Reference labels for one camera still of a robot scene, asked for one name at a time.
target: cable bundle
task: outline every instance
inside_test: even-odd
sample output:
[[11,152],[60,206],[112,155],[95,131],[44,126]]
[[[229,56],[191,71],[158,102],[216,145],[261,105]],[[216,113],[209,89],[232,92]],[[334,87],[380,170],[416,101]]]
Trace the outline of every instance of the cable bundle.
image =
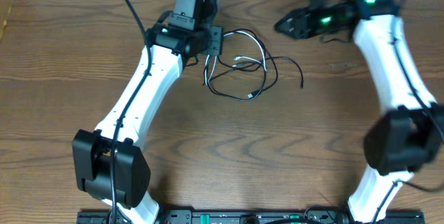
[[[236,57],[234,59],[234,61],[242,60],[241,62],[238,62],[238,63],[236,63],[234,65],[229,65],[229,64],[226,64],[226,63],[222,62],[220,56],[208,55],[207,59],[205,61],[205,68],[203,70],[203,78],[204,78],[204,85],[207,85],[208,89],[213,94],[216,94],[218,96],[224,96],[224,97],[228,97],[228,98],[233,98],[233,99],[236,99],[236,100],[239,100],[239,101],[252,101],[252,100],[254,100],[262,92],[265,92],[266,90],[272,88],[272,86],[274,86],[276,84],[276,82],[278,81],[279,74],[278,74],[278,68],[276,67],[276,63],[275,63],[275,60],[277,60],[277,59],[289,60],[289,61],[291,61],[292,63],[294,63],[297,66],[297,68],[299,69],[299,72],[300,72],[300,77],[301,77],[300,89],[304,88],[304,76],[302,74],[302,69],[300,68],[299,64],[296,61],[294,61],[293,59],[288,58],[288,57],[273,57],[270,54],[270,52],[266,49],[264,43],[259,38],[257,38],[256,34],[252,30],[248,30],[248,29],[245,29],[245,28],[240,28],[240,29],[236,29],[236,30],[228,31],[228,32],[224,33],[223,37],[225,38],[227,36],[231,36],[231,35],[234,35],[234,34],[245,35],[245,36],[251,38],[252,40],[254,40],[255,43],[258,45],[259,50],[261,51],[262,59],[261,60],[256,60],[254,58],[250,58],[250,57],[246,57],[246,56],[239,56],[239,57]],[[213,67],[211,69],[210,75],[208,76],[208,73],[209,73],[209,70],[210,70],[210,63],[212,62],[213,58],[214,58]],[[271,62],[273,63],[273,67],[275,69],[276,75],[275,75],[274,81],[270,85],[265,86],[266,74],[267,74],[267,68],[266,68],[266,61],[267,60],[271,60]],[[227,67],[227,68],[230,68],[230,69],[227,70],[227,71],[222,72],[221,74],[213,76],[214,75],[214,70],[216,69],[217,62],[222,64],[224,67]],[[262,79],[262,85],[261,85],[261,87],[259,89],[249,93],[247,98],[239,98],[239,97],[236,97],[236,96],[232,96],[232,95],[229,95],[229,94],[225,94],[225,93],[219,92],[216,89],[214,89],[212,84],[211,84],[211,82],[214,79],[217,79],[217,78],[219,78],[219,77],[221,77],[223,75],[226,75],[226,74],[228,74],[230,72],[233,72],[233,71],[254,72],[254,71],[257,71],[260,68],[262,68],[262,70],[264,71],[264,77]]]

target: teal light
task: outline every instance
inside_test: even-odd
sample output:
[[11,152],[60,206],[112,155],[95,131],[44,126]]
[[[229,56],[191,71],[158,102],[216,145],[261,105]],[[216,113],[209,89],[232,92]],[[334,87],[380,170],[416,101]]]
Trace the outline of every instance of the teal light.
[[364,0],[364,1],[369,4],[374,4],[376,2],[376,0]]
[[328,24],[332,20],[331,17],[325,17],[321,19],[322,24]]

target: green light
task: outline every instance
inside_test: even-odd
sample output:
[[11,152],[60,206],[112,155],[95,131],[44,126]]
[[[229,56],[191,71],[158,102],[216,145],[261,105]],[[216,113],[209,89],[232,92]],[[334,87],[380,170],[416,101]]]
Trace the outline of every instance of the green light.
[[376,0],[364,0],[366,3],[371,3],[374,4],[376,2]]
[[323,24],[328,24],[331,20],[332,20],[331,17],[326,17],[326,18],[321,19],[321,22],[322,22]]

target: black mounting base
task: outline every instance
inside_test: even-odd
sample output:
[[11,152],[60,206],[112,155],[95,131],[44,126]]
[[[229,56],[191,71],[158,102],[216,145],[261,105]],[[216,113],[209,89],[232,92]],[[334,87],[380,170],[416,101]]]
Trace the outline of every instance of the black mounting base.
[[[343,212],[327,209],[333,218],[340,218]],[[244,224],[253,217],[258,224],[277,221],[283,218],[294,218],[291,224],[299,224],[298,218],[302,218],[304,211],[296,212],[212,212],[191,210],[165,210],[157,216],[155,224]],[[106,223],[108,212],[79,212],[77,224]],[[349,223],[348,220],[332,220],[325,210],[309,210],[307,218],[321,223]],[[123,219],[117,223],[127,224]],[[387,212],[386,218],[378,223],[385,224],[425,224],[422,212]]]

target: wooden table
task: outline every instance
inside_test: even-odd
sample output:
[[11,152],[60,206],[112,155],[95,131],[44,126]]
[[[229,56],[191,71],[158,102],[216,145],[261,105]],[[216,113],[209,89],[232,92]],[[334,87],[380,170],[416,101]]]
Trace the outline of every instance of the wooden table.
[[[132,1],[147,27],[175,3]],[[363,136],[379,116],[376,91],[353,44],[296,42],[273,31],[307,3],[221,0],[215,25],[252,29],[273,55],[294,58],[305,89],[285,60],[277,85],[251,103],[211,94],[202,86],[203,63],[186,68],[148,134],[154,199],[196,209],[304,209],[340,205],[356,189],[366,165]],[[439,101],[443,4],[408,0],[403,12],[411,52]],[[71,141],[109,112],[142,47],[123,0],[15,0],[0,43],[0,222],[74,223],[82,209],[107,208],[77,189]],[[224,47],[225,60],[258,56],[245,37]],[[231,74],[215,86],[245,96],[260,83],[260,73]],[[441,183],[443,162],[441,155],[414,182]],[[442,223],[444,194],[403,188],[391,207],[421,209],[428,223]]]

